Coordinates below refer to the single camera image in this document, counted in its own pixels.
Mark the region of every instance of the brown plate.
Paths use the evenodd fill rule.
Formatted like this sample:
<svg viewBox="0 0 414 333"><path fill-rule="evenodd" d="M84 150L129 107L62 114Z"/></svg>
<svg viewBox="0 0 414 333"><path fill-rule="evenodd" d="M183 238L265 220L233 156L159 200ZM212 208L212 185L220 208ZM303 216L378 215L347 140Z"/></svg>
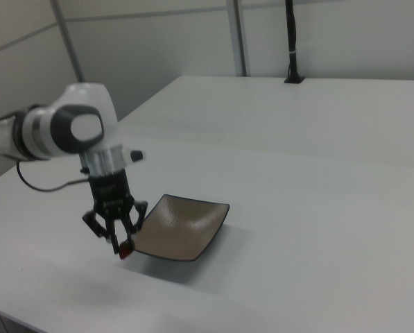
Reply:
<svg viewBox="0 0 414 333"><path fill-rule="evenodd" d="M145 218L136 251L163 259L196 260L211 243L230 205L164 194Z"/></svg>

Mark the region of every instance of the black cable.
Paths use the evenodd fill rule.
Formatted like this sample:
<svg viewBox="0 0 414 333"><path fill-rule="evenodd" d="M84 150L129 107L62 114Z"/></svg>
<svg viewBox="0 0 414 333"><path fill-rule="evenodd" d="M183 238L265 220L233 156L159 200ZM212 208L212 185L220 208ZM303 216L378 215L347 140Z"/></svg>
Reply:
<svg viewBox="0 0 414 333"><path fill-rule="evenodd" d="M36 187L36 186L31 185L25 179L25 177L23 177L23 175L21 174L21 171L20 171L20 162L17 162L16 169L17 169L17 174L19 175L21 181L24 182L24 184L26 186L30 187L31 189L34 189L35 191L39 191L39 192L55 192L55 191L58 191L59 189L65 188L67 186L77 185L77 184L81 184L83 182L87 182L88 181L88 178L82 178L82 179L77 179L77 180L72 180L70 182L66 182L66 183L64 183L64 184L62 184L62 185L60 185L58 187L54 187L52 189L40 189L39 187Z"/></svg>
<svg viewBox="0 0 414 333"><path fill-rule="evenodd" d="M3 329L5 330L6 333L10 333L10 331L8 331L8 328L6 328L5 322L3 321L3 318L0 316L0 322L3 325Z"/></svg>

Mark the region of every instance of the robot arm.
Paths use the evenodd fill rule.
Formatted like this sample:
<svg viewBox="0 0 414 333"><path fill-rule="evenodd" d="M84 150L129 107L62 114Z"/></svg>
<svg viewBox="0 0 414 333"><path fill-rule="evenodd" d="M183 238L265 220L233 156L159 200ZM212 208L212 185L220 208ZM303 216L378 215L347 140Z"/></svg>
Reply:
<svg viewBox="0 0 414 333"><path fill-rule="evenodd" d="M116 113L105 86L77 83L50 106L34 105L0 118L0 155L22 162L79 154L94 198L93 210L83 220L98 237L111 242L114 253L123 259L135 249L132 235L141 229L148 204L131 196L125 173L125 167L143 154L124 148L117 141L116 128ZM133 206L139 213L134 225ZM97 214L105 219L105 227L97 222ZM127 233L121 245L114 230L116 220L121 220Z"/></svg>

